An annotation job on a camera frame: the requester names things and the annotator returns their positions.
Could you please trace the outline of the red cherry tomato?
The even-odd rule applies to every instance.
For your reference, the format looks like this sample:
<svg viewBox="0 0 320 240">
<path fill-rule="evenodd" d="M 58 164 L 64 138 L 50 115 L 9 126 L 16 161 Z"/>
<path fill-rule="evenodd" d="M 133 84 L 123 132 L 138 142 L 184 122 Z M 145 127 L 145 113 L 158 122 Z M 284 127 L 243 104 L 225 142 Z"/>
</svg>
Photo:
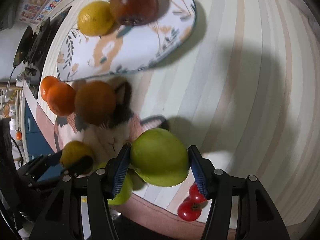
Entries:
<svg viewBox="0 0 320 240">
<path fill-rule="evenodd" d="M 204 195 L 199 192 L 196 183 L 193 183 L 189 188 L 189 198 L 196 204 L 202 204 L 206 201 Z"/>
<path fill-rule="evenodd" d="M 197 220 L 201 215 L 201 208 L 191 200 L 184 201 L 177 210 L 178 216 L 187 222 Z"/>
</svg>

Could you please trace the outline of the yellow lemon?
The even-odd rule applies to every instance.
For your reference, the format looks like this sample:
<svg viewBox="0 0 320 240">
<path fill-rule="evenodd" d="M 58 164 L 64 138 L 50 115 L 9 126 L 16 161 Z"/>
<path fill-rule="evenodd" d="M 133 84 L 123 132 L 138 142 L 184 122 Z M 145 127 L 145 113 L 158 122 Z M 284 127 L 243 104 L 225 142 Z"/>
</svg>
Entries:
<svg viewBox="0 0 320 240">
<path fill-rule="evenodd" d="M 77 17 L 79 31 L 87 36 L 101 36 L 108 33 L 114 25 L 110 4 L 105 1 L 94 1 L 84 6 Z"/>
</svg>

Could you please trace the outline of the oval floral ceramic plate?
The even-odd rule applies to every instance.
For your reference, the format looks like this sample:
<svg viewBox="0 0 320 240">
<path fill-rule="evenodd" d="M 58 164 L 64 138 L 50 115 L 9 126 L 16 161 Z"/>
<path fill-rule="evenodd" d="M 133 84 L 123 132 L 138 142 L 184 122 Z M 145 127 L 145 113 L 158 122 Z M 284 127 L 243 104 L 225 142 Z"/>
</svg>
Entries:
<svg viewBox="0 0 320 240">
<path fill-rule="evenodd" d="M 115 24 L 107 35 L 92 37 L 73 25 L 59 52 L 57 76 L 71 82 L 150 68 L 187 40 L 196 18 L 195 0 L 159 0 L 159 16 L 147 25 Z"/>
</svg>

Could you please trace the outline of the yellow orange fruit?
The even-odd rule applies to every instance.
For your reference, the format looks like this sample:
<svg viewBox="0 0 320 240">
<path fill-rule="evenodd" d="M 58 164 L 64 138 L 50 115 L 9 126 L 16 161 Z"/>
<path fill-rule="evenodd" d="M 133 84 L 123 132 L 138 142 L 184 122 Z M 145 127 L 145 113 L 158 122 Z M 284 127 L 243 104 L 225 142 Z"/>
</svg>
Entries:
<svg viewBox="0 0 320 240">
<path fill-rule="evenodd" d="M 73 140 L 68 142 L 62 150 L 60 164 L 64 168 L 69 168 L 84 156 L 95 159 L 95 153 L 88 144 Z"/>
</svg>

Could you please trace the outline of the blue cabinet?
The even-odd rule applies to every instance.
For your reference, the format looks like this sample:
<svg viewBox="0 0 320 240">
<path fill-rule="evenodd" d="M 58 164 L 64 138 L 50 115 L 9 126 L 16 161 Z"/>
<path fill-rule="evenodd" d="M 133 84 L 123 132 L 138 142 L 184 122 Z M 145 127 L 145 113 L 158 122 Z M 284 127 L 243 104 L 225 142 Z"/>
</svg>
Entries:
<svg viewBox="0 0 320 240">
<path fill-rule="evenodd" d="M 25 140 L 26 148 L 29 157 L 29 163 L 33 163 L 34 159 L 37 159 L 40 156 L 53 155 L 56 153 L 48 144 L 43 134 L 41 133 L 32 113 L 27 104 L 27 101 L 24 101 L 24 128 L 25 128 Z M 38 181 L 45 181 L 54 179 L 58 177 L 62 171 L 60 164 L 56 166 L 49 166 L 48 170 L 38 179 Z"/>
</svg>

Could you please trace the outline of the bright orange tangerine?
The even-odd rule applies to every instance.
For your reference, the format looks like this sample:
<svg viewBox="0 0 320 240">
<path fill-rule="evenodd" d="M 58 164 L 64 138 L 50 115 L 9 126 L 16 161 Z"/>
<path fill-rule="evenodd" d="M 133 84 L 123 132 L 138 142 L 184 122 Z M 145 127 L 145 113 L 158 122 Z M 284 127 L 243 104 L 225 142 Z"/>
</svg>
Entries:
<svg viewBox="0 0 320 240">
<path fill-rule="evenodd" d="M 58 82 L 47 94 L 47 105 L 57 116 L 69 116 L 75 110 L 76 91 L 67 83 Z"/>
</svg>

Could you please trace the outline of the cat shaped mat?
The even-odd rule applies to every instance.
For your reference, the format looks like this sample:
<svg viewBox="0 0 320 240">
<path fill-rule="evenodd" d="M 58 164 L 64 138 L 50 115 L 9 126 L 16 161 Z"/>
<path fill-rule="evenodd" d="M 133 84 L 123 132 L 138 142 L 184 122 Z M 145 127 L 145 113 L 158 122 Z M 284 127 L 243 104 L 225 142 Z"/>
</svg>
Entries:
<svg viewBox="0 0 320 240">
<path fill-rule="evenodd" d="M 56 118 L 54 140 L 58 151 L 69 141 L 84 142 L 93 148 L 94 164 L 97 166 L 116 157 L 125 143 L 133 142 L 146 130 L 157 127 L 169 129 L 169 123 L 162 115 L 141 119 L 134 113 L 130 108 L 132 87 L 127 81 L 113 80 L 111 86 L 114 88 L 117 104 L 107 122 L 94 126 L 82 121 L 75 113 Z"/>
</svg>

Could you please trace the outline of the green apple small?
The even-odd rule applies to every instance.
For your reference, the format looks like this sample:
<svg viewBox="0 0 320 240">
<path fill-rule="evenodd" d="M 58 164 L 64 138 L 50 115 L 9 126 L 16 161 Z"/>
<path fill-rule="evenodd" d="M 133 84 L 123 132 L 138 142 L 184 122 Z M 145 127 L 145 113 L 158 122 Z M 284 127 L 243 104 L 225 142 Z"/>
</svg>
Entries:
<svg viewBox="0 0 320 240">
<path fill-rule="evenodd" d="M 106 162 L 98 163 L 93 166 L 93 172 L 96 173 L 98 169 L 105 168 L 105 166 L 106 166 Z M 97 193 L 102 193 L 101 188 L 100 189 L 96 188 L 95 191 L 96 191 L 95 195 L 97 195 Z M 127 175 L 124 178 L 123 185 L 121 187 L 120 192 L 116 195 L 114 199 L 107 199 L 108 204 L 111 206 L 118 206 L 118 205 L 125 204 L 128 201 L 128 199 L 131 197 L 132 191 L 133 191 L 133 182 L 130 175 L 127 173 Z"/>
</svg>

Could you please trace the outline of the black gas stove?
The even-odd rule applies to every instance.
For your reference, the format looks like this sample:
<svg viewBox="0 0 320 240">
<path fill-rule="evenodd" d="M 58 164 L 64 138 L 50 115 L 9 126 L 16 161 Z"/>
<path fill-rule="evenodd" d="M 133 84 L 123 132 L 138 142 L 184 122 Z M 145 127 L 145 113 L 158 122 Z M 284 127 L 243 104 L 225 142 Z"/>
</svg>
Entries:
<svg viewBox="0 0 320 240">
<path fill-rule="evenodd" d="M 53 20 L 47 18 L 41 24 L 38 32 L 34 32 L 28 26 L 18 45 L 12 67 L 16 68 L 20 64 L 24 64 L 22 75 L 34 98 L 38 98 L 41 76 L 49 48 L 70 9 L 71 7 L 68 7 Z"/>
</svg>

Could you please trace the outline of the dark orange persimmon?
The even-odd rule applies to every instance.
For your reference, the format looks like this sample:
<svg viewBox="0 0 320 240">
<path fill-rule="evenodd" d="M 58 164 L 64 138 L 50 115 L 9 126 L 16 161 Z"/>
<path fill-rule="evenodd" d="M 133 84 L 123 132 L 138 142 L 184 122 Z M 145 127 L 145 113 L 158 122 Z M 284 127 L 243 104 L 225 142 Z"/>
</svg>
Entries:
<svg viewBox="0 0 320 240">
<path fill-rule="evenodd" d="M 114 112 L 117 99 L 111 85 L 96 80 L 77 91 L 74 104 L 77 116 L 88 124 L 99 126 Z"/>
</svg>

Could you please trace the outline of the green apple large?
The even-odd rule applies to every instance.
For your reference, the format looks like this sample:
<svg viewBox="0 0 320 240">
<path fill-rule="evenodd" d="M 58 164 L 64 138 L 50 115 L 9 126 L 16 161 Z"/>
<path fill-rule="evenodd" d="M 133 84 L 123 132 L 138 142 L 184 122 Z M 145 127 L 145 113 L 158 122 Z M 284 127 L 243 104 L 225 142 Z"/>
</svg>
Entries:
<svg viewBox="0 0 320 240">
<path fill-rule="evenodd" d="M 153 128 L 142 133 L 131 145 L 130 158 L 136 174 L 151 185 L 176 186 L 189 173 L 184 144 L 166 129 Z"/>
</svg>

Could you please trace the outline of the red apple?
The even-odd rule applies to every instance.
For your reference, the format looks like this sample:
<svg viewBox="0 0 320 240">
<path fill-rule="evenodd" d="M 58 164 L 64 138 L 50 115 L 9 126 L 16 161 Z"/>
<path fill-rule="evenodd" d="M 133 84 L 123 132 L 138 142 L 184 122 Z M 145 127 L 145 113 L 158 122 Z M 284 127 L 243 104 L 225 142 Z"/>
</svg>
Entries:
<svg viewBox="0 0 320 240">
<path fill-rule="evenodd" d="M 158 0 L 109 0 L 110 12 L 121 25 L 145 25 L 158 15 Z"/>
</svg>

